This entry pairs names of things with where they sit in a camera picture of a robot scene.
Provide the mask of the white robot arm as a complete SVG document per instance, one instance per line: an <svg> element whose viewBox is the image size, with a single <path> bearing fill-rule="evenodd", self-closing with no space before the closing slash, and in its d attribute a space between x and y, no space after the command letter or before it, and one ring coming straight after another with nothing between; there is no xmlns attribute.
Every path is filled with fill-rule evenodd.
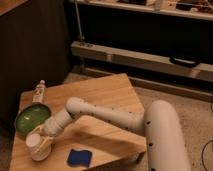
<svg viewBox="0 0 213 171"><path fill-rule="evenodd" d="M69 124L84 115L145 137L150 171L191 171L178 114L164 100L156 100L143 114L135 114L69 98L60 112L34 129L43 141L33 153L44 152Z"/></svg>

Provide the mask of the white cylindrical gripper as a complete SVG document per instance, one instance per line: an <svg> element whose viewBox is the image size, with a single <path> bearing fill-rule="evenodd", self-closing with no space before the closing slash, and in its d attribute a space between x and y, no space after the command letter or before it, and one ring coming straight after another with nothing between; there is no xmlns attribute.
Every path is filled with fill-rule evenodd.
<svg viewBox="0 0 213 171"><path fill-rule="evenodd" d="M56 123L53 118L49 118L44 122L43 125L38 125L34 128L31 133L37 133L43 135L44 133L47 135L42 141L42 143L33 151L34 154L43 154L49 153L51 151L51 145L53 143L54 138L59 136L63 129Z"/></svg>

